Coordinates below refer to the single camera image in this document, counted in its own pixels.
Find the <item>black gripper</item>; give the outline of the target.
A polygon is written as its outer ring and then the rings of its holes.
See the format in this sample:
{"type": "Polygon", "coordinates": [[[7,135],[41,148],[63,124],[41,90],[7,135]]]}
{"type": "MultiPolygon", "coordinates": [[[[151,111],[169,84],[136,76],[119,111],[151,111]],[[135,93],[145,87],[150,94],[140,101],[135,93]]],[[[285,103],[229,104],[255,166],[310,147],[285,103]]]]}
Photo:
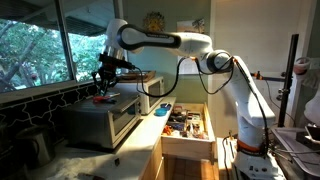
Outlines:
{"type": "Polygon", "coordinates": [[[125,68],[128,70],[135,69],[135,66],[132,63],[108,56],[107,54],[100,54],[99,61],[102,63],[101,67],[98,72],[91,72],[91,76],[97,88],[97,94],[100,96],[105,96],[108,89],[114,87],[118,83],[116,75],[116,70],[118,68],[125,68]],[[103,87],[101,85],[101,81],[98,81],[96,78],[97,74],[99,74],[101,78],[103,87]]]}

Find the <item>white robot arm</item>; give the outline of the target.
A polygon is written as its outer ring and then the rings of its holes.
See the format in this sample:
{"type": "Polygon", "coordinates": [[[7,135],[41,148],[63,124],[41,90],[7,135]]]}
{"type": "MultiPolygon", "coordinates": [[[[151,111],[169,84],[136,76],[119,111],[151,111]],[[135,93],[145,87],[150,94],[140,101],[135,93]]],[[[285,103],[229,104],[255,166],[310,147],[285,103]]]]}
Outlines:
{"type": "Polygon", "coordinates": [[[217,89],[226,87],[236,103],[239,152],[249,157],[267,156],[270,142],[268,129],[275,120],[275,114],[243,60],[225,50],[215,49],[208,35],[149,31],[123,19],[111,20],[105,33],[104,48],[99,55],[98,91],[105,93],[118,83],[118,68],[137,68],[124,59],[125,50],[138,53],[145,47],[164,48],[176,56],[192,59],[201,75],[223,77],[225,81],[217,89]]]}

